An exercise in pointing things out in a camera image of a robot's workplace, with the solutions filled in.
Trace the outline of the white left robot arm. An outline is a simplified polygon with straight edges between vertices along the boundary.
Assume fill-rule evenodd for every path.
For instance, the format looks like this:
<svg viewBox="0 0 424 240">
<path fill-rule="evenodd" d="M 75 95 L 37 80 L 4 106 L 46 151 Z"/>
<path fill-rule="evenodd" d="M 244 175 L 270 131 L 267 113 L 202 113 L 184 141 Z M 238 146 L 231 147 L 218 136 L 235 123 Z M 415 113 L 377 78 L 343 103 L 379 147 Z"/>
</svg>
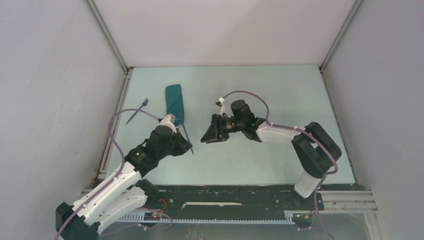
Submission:
<svg viewBox="0 0 424 240">
<path fill-rule="evenodd" d="M 145 176 L 162 159 L 181 156 L 192 147 L 175 119 L 173 114 L 159 118 L 149 138 L 123 155 L 111 175 L 74 203 L 61 203 L 55 211 L 55 239 L 96 240 L 127 213 L 156 206 L 158 189 Z"/>
</svg>

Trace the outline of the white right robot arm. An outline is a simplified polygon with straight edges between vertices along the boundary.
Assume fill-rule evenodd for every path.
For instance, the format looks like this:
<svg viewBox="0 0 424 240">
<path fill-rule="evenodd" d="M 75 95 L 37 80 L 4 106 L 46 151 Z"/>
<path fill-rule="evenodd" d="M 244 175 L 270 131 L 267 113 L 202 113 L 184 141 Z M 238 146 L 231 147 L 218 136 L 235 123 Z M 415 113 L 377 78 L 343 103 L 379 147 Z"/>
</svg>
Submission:
<svg viewBox="0 0 424 240">
<path fill-rule="evenodd" d="M 305 127 L 276 126 L 266 119 L 256 117 L 242 99 L 230 105 L 233 113 L 224 112 L 224 99 L 216 102 L 220 113 L 211 116 L 210 125 L 201 138 L 201 143 L 225 142 L 231 133 L 241 132 L 252 141 L 270 142 L 292 146 L 303 168 L 291 194 L 291 204 L 304 209 L 311 202 L 311 194 L 317 189 L 329 169 L 342 156 L 342 151 L 324 128 L 317 122 Z"/>
</svg>

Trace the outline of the teal cloth napkin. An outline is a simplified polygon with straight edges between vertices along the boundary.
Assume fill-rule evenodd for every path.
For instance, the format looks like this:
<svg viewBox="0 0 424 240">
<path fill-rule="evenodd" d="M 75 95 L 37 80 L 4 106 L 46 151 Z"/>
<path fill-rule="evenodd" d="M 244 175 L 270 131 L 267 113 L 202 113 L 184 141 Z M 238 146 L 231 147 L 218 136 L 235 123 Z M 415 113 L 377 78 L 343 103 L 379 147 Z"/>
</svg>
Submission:
<svg viewBox="0 0 424 240">
<path fill-rule="evenodd" d="M 174 125 L 180 126 L 185 120 L 185 108 L 180 84 L 169 85 L 165 88 L 166 113 L 175 116 Z"/>
</svg>

